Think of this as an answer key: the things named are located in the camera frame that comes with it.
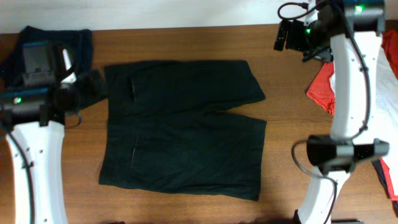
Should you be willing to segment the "black shorts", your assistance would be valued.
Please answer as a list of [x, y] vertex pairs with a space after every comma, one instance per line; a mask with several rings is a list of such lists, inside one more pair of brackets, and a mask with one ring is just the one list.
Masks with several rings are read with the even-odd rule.
[[110, 65], [101, 185], [256, 201], [266, 122], [230, 109], [265, 95], [244, 60]]

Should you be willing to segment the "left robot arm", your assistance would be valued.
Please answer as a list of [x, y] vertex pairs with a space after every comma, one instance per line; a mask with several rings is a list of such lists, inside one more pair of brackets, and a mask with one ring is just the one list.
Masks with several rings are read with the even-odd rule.
[[65, 117], [107, 97], [99, 71], [76, 77], [75, 60], [56, 42], [22, 46], [23, 84], [1, 93], [14, 174], [16, 223], [67, 223], [62, 184]]

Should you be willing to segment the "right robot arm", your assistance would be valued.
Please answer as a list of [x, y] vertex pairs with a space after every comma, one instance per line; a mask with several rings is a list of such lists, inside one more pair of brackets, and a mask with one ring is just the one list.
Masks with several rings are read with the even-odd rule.
[[280, 17], [274, 49], [292, 49], [303, 60], [331, 62], [335, 115], [328, 135], [303, 141], [312, 168], [294, 223], [330, 223], [333, 207], [356, 165], [389, 152], [376, 137], [376, 67], [385, 29], [384, 0], [321, 0], [301, 3], [304, 13]]

